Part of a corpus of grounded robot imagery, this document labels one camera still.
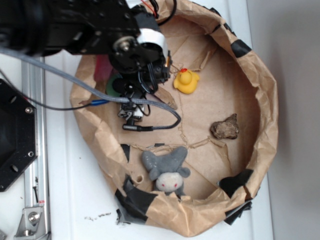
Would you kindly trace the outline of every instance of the metal bracket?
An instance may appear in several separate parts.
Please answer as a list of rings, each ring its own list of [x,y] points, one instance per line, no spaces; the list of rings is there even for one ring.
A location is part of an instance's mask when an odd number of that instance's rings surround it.
[[[6,237],[7,237],[7,235],[3,231],[0,230],[0,240],[5,240]]]
[[[44,102],[44,71],[23,62],[22,72],[24,74],[23,92],[33,99]],[[36,107],[37,159],[24,172],[25,208],[22,211],[21,221],[14,237],[15,240],[47,240],[51,237],[46,151],[46,110],[40,106]]]
[[[37,240],[46,234],[43,207],[24,208],[14,240]]]

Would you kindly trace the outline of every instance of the yellow rubber duck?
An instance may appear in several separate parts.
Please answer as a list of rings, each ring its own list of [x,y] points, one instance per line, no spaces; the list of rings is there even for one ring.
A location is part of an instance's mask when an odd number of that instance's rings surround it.
[[[196,88],[200,77],[193,71],[183,68],[173,81],[173,86],[184,94],[192,94]]]

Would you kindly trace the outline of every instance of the gray plush toy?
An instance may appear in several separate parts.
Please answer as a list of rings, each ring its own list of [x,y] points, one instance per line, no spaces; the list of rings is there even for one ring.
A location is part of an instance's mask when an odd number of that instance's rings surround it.
[[[151,151],[144,151],[142,153],[142,162],[147,171],[151,181],[155,181],[154,190],[164,191],[169,195],[175,192],[177,196],[185,195],[184,180],[190,175],[190,169],[182,167],[188,150],[179,146],[171,153],[156,156]]]

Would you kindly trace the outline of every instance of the brown paper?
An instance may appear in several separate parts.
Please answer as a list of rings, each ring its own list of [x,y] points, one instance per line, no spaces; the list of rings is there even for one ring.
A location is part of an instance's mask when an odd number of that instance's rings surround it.
[[[225,212],[256,196],[276,154],[278,95],[276,81],[253,51],[235,56],[231,44],[237,37],[224,27],[223,18],[187,0],[177,2],[176,16],[161,31],[173,60],[171,78],[163,88],[175,99],[182,117],[179,126],[153,132],[124,131],[125,120],[118,118],[119,106],[112,102],[79,109],[74,114],[110,188],[113,192],[118,189],[124,196],[126,176],[140,190],[153,189],[141,162],[144,150],[162,155],[178,146],[188,149],[183,163],[191,170],[190,177],[184,179],[186,196],[179,199],[175,194],[155,192],[157,197],[147,210],[146,224],[191,237],[224,220]],[[158,0],[158,4],[161,22],[169,16],[173,4],[171,0]],[[173,87],[175,74],[181,68],[197,71],[200,76],[192,94],[183,94]],[[76,76],[104,92],[105,86],[96,85],[93,80],[94,70],[95,57],[84,56]],[[73,106],[92,99],[95,97],[89,92],[73,86]],[[213,138],[211,124],[232,114],[237,114],[238,138]],[[144,117],[141,125],[163,126],[174,121],[170,113],[151,107],[151,116]],[[154,147],[157,143],[165,145]],[[120,144],[130,145],[129,162]],[[245,186],[228,197],[217,182],[244,169],[253,170],[253,174]]]

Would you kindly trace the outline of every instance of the red object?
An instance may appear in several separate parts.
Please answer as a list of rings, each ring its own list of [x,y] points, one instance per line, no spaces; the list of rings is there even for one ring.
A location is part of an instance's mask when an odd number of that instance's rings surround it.
[[[93,79],[99,82],[107,81],[113,71],[108,55],[97,55]]]
[[[153,12],[153,16],[156,18],[157,14],[156,14],[155,10],[153,10],[153,8],[148,3],[146,3],[144,0],[141,0],[141,2],[143,2],[143,4],[146,5]]]

